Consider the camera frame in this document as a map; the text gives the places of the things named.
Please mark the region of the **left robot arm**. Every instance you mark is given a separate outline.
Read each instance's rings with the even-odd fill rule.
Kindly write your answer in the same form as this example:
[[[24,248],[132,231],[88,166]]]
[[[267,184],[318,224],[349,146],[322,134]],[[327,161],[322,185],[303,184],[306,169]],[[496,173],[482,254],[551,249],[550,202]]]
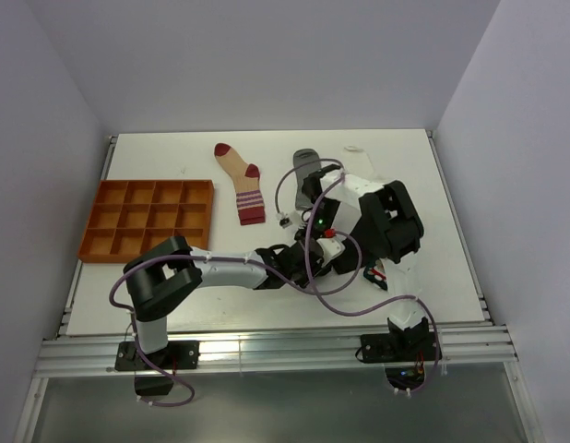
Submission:
[[[125,265],[123,276],[137,327],[137,359],[159,368],[170,356],[167,316],[194,290],[241,287],[276,290],[289,284],[304,289],[309,274],[328,272],[324,251],[314,240],[306,253],[301,243],[215,255],[172,236]]]

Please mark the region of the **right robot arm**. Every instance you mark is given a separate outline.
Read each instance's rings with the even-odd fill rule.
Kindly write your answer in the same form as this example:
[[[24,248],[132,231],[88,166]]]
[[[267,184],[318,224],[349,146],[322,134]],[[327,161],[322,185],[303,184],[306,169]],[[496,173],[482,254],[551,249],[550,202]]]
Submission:
[[[420,300],[415,272],[424,229],[404,184],[378,184],[330,165],[309,174],[302,192],[312,209],[297,233],[303,251],[301,286],[314,287],[314,279],[331,269],[362,271],[383,288],[390,308],[388,331],[362,336],[362,360],[421,363],[435,358],[433,322]]]

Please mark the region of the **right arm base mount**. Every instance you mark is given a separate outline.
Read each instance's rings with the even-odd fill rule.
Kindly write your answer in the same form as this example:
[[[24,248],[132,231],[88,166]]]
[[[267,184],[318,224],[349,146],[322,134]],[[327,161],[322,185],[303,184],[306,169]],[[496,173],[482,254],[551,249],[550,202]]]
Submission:
[[[439,364],[443,356],[432,332],[416,340],[396,333],[363,334],[360,342],[355,358],[362,364],[384,365],[390,386],[405,392],[420,388],[426,380],[426,365]]]

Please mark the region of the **black sock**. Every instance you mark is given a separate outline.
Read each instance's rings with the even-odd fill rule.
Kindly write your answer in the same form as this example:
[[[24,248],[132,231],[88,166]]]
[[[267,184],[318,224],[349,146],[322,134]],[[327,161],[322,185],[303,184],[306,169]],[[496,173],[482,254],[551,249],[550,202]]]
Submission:
[[[375,261],[375,255],[370,247],[371,234],[372,229],[369,222],[360,218],[350,232],[350,237],[358,243],[361,253],[358,253],[357,248],[350,239],[345,239],[342,242],[344,245],[343,253],[332,261],[334,271],[338,275],[355,271],[357,264],[360,264],[361,268],[363,268]]]

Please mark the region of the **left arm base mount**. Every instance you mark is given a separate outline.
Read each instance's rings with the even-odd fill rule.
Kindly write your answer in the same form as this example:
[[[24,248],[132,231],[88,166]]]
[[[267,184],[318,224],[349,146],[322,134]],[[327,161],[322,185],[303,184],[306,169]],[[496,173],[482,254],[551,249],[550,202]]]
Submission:
[[[167,346],[157,352],[146,354],[156,367],[177,376],[179,370],[194,370],[198,365],[198,341],[170,341]],[[139,355],[133,341],[122,341],[117,350],[114,371],[121,373],[137,373],[151,370],[154,376],[134,377],[135,393],[138,396],[158,399],[168,395],[176,381],[155,371]]]

